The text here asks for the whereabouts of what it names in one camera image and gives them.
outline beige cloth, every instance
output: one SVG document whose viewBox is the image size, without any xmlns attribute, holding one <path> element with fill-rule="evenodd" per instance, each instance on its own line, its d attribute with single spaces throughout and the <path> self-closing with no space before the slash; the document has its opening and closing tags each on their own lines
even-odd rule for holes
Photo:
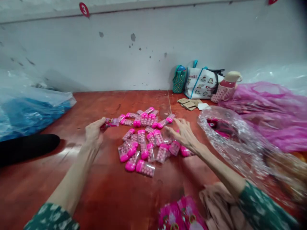
<svg viewBox="0 0 307 230">
<path fill-rule="evenodd" d="M 199 197 L 208 213 L 206 224 L 209 230 L 252 230 L 227 188 L 217 182 L 199 192 Z"/>
</svg>

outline clear plastic bag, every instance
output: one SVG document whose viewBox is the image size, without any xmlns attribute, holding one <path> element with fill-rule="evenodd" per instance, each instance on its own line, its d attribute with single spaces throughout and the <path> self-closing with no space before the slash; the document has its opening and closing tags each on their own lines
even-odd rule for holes
<svg viewBox="0 0 307 230">
<path fill-rule="evenodd" d="M 307 163 L 281 152 L 230 109 L 202 110 L 198 124 L 217 152 L 246 179 L 290 208 L 302 204 Z"/>
<path fill-rule="evenodd" d="M 33 87 L 0 88 L 0 141 L 43 130 L 75 103 L 72 93 Z"/>
</svg>

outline green bag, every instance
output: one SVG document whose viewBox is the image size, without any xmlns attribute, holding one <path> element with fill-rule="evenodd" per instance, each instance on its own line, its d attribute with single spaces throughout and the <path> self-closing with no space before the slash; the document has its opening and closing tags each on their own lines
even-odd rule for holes
<svg viewBox="0 0 307 230">
<path fill-rule="evenodd" d="M 185 67 L 183 67 L 182 65 L 177 66 L 173 78 L 173 93 L 176 94 L 182 93 L 185 85 L 185 76 L 186 76 Z"/>
</svg>

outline red wooden surface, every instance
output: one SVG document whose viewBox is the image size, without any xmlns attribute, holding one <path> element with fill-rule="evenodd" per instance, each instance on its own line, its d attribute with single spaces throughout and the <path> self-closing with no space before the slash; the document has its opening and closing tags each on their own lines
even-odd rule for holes
<svg viewBox="0 0 307 230">
<path fill-rule="evenodd" d="M 84 128 L 103 116 L 118 117 L 150 106 L 160 111 L 161 119 L 172 112 L 190 121 L 197 138 L 221 159 L 197 125 L 199 110 L 188 111 L 177 103 L 183 95 L 159 90 L 86 92 L 74 96 L 76 105 L 42 132 L 56 134 L 62 139 L 53 153 L 0 169 L 1 229 L 22 229 L 74 162 L 84 142 Z M 129 129 L 119 126 L 105 132 L 104 143 L 74 214 L 81 229 L 156 230 L 159 209 L 183 195 L 192 195 L 204 216 L 198 191 L 202 183 L 217 181 L 213 172 L 206 165 L 195 163 L 193 158 L 182 157 L 171 157 L 163 165 L 155 163 L 153 178 L 126 172 L 125 164 L 119 162 L 117 147 Z M 186 170 L 189 165 L 193 165 L 193 170 L 205 180 L 193 178 Z"/>
</svg>

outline floral sleeve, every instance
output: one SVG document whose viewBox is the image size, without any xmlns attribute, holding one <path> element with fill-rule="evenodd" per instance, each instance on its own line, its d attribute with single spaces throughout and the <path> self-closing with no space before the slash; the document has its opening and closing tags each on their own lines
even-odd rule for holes
<svg viewBox="0 0 307 230">
<path fill-rule="evenodd" d="M 291 215 L 248 181 L 240 194 L 239 207 L 254 230 L 299 229 Z"/>
<path fill-rule="evenodd" d="M 24 230 L 36 229 L 79 230 L 80 227 L 61 206 L 46 203 L 24 227 Z"/>
</svg>

